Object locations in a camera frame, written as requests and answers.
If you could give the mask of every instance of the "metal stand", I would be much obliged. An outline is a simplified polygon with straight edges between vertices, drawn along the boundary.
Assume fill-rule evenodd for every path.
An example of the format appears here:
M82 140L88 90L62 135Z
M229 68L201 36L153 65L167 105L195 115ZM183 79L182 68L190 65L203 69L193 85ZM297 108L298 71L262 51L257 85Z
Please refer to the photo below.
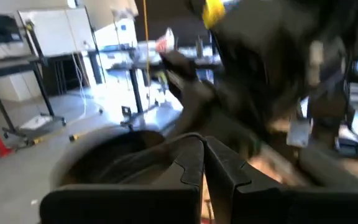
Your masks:
M137 77L136 77L136 69L134 68L130 69L129 75L131 76L132 87L134 89L137 113L143 113L142 100L140 98L139 85L137 83Z
M313 118L312 136L332 149L336 147L342 121L347 117L349 96L345 96L343 86L344 81L341 81L323 96L309 98L308 116Z
M47 105L47 108L48 108L48 114L42 113L42 114L40 114L40 116L41 117L49 117L49 118L52 119L50 122L48 122L47 124L42 126L42 129L46 128L46 126L49 126L49 125L51 125L53 123L56 123L56 122L61 122L62 125L65 126L66 125L65 118L62 117L62 116L55 116L55 113L53 112L52 106L51 106L51 104L49 102L49 99L48 99L48 96L46 94L44 85L42 83L42 77L41 77L37 62L35 60L30 61L29 64L25 64L25 65L13 65L13 66L9 66L9 67L0 68L0 77L5 77L5 76L9 76L9 75L18 73L18 72L26 72L26 71L33 71L34 72L35 78L37 80L38 86L39 86L40 91L41 91L42 98L44 99L44 102L45 102L45 104ZM9 115L8 115L8 113L7 113L7 111L6 111L5 107L4 107L1 99L0 99L0 110L1 110L1 113L4 116L4 119L6 120L6 123L7 123L7 126L8 126L7 128L2 128L2 130L4 131L4 137L5 138L9 137L8 133L13 134L15 136L19 136L19 137L24 138L25 143L27 145L29 145L29 144L33 144L34 142L37 142L37 141L34 141L34 139L37 139L39 136L43 135L43 133L38 132L38 129L29 130L29 129L16 128L13 125L13 123L12 123L12 121L11 121L11 119L10 119L10 117L9 117Z

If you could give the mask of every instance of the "floor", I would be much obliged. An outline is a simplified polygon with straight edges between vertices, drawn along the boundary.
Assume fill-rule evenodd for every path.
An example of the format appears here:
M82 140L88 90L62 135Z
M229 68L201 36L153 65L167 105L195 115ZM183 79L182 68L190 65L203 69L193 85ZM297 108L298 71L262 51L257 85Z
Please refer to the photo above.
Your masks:
M81 94L51 98L50 102L55 113L66 117L70 125L58 131L58 134L50 136L43 143L0 159L0 223L37 223L39 221L39 202L49 191L49 173L57 160L72 144L69 142L68 136L117 124L123 120L119 102L127 101L128 104L133 105L133 100L128 100L133 99L131 98L133 93L128 90L126 94L117 95L112 88L104 88L104 91L109 92L108 96L111 97L87 99L86 114L81 120L78 120L84 114L84 99L80 97ZM46 111L42 100L33 100L21 104L4 102L4 104L15 125L20 125L31 119L40 111ZM105 113L102 115L98 114L100 106L105 109ZM160 117L160 114L164 114L165 120L159 122L159 126L162 127L164 123L169 122L179 113L180 107L174 112L160 108L145 116L144 122L154 122L157 117ZM0 113L0 129L5 125L6 123ZM358 131L358 113L355 129ZM14 137L4 139L6 144L13 144L17 140Z

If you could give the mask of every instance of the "wall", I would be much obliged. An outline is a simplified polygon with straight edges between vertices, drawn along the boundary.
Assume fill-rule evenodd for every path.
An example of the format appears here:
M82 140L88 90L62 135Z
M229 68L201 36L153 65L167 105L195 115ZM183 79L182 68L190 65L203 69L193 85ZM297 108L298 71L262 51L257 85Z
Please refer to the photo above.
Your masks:
M121 19L116 22L116 25L119 39L117 38L116 26L114 24L108 25L94 33L99 48L107 45L117 45L118 42L120 44L136 44L136 32L132 19Z
M113 13L138 15L135 0L76 0L80 6L86 6L89 20L95 30L100 30L114 22Z
M14 14L19 26L22 26L17 10L62 6L67 6L67 0L0 0L0 14ZM25 41L19 44L0 45L0 58L30 53L30 48ZM0 97L4 100L23 101L37 96L40 96L40 90L32 72L0 78Z
M143 0L135 0L139 15L135 20L137 41L145 40ZM193 15L184 0L152 0L146 1L149 40L158 39L168 27L173 31L178 45L195 45L198 37L204 43L209 42L208 31L203 21Z

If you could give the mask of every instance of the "tire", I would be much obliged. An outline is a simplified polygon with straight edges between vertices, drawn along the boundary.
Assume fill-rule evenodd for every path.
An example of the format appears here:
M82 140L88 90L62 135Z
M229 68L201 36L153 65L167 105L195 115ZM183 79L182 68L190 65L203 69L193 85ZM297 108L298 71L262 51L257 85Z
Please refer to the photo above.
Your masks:
M130 132L125 128L95 131L73 142L54 167L52 189L67 184L102 184L94 177L114 160L164 142L155 131Z

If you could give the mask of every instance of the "cable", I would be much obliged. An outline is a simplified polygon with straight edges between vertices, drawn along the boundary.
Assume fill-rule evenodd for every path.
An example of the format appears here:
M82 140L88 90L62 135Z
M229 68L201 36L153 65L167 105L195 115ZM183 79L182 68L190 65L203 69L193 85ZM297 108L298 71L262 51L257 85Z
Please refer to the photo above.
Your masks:
M117 28L116 17L113 16L113 17L112 17L112 20L113 20L113 22L114 22L114 30L116 30L117 41L118 41L118 47L119 47L119 49L121 50L121 43L120 43L120 41L119 41L119 36L118 36L118 28Z
M149 105L151 102L151 78L150 78L150 55L149 55L149 27L147 22L147 8L146 8L146 0L143 0L143 13L144 13L144 29L145 29L145 37L146 37L146 74L147 74L147 83L149 84Z
M206 203L206 207L207 207L207 209L208 209L209 224L213 224L212 209L211 209L211 200L204 200L204 202Z
M68 14L67 14L67 10L65 10L65 15L66 15L67 21L70 21L70 18L68 17ZM76 52L79 52L77 44L75 42L73 28L71 27L70 23L68 23L68 26L69 26L69 29L70 29L70 34L71 34L71 38L72 38L73 43L74 43L75 50L76 50ZM75 65L75 68L76 68L76 75L77 75L77 78L78 78L78 81L79 81L79 84L80 84L81 98L83 99L83 102L84 102L84 112L79 118L77 118L77 120L79 120L79 119L83 119L86 116L86 97L85 97L85 93L83 91L83 74L85 73L85 69L83 68L82 63L80 63L80 67L78 66L74 54L72 54L71 56L72 56L73 61L74 61L74 65ZM81 59L80 59L80 56L78 54L77 54L77 57L78 57L78 61L80 62ZM91 86L90 83L89 83L89 80L87 78L85 78L85 82L89 87Z

